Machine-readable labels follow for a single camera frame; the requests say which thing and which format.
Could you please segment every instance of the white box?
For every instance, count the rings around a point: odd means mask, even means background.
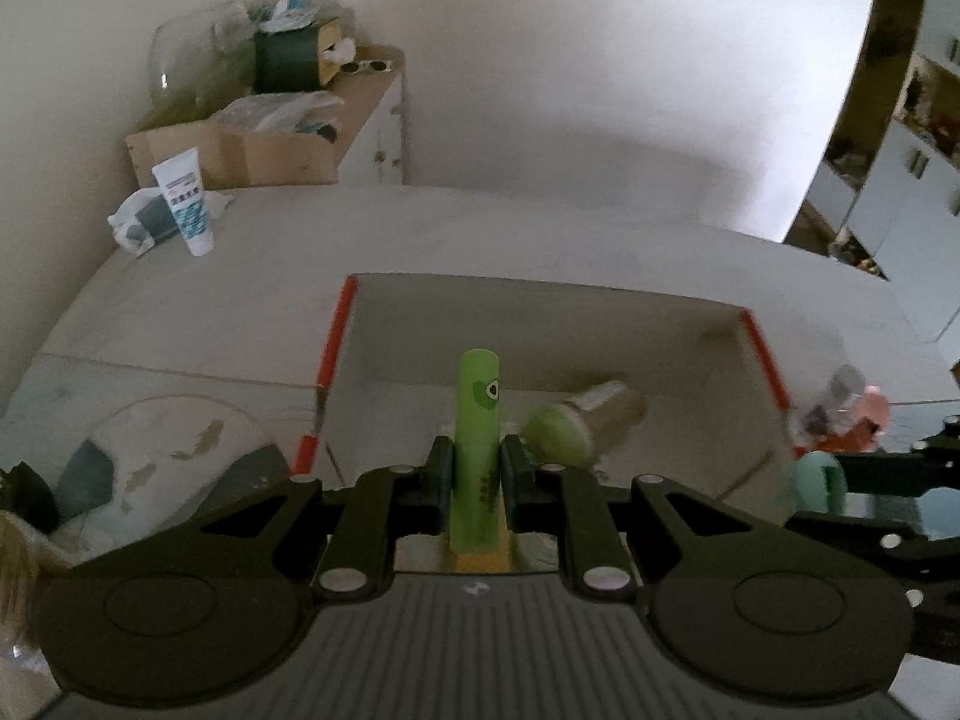
[[[675,295],[498,278],[350,276],[320,370],[318,461],[344,481],[422,464],[454,421],[461,354],[500,357],[500,419],[620,379],[645,420],[597,467],[659,473],[776,523],[794,512],[789,400],[749,311]]]

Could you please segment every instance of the hair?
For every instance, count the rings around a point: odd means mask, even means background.
[[[30,627],[31,600],[40,564],[30,541],[7,512],[0,512],[0,647],[21,644]]]

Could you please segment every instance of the plastic bottle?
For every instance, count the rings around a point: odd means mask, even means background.
[[[536,412],[523,429],[542,463],[587,467],[646,416],[647,400],[620,381],[594,386]]]

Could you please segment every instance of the white cabinet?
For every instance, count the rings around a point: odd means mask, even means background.
[[[380,150],[380,122],[378,111],[367,119],[353,139],[337,168],[339,182],[349,187],[380,183],[380,164],[376,154]]]
[[[960,307],[960,172],[925,143],[906,196],[875,259],[918,334],[939,340]]]
[[[926,0],[914,52],[960,74],[960,0]]]
[[[822,215],[834,232],[840,231],[855,199],[853,187],[837,175],[828,162],[820,162],[813,182],[806,191],[806,201]]]
[[[911,172],[916,167],[917,155],[932,151],[909,128],[890,122],[847,222],[870,254],[880,250],[904,202],[920,191],[918,179]]]
[[[400,80],[383,95],[380,121],[381,184],[403,183],[403,97]]]
[[[347,186],[403,183],[403,79],[384,93],[340,162]]]

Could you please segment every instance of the sunglasses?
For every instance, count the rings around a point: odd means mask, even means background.
[[[341,65],[340,70],[342,73],[347,74],[356,74],[356,73],[388,73],[392,70],[394,63],[390,60],[382,59],[363,59],[359,62],[347,62],[346,65]]]

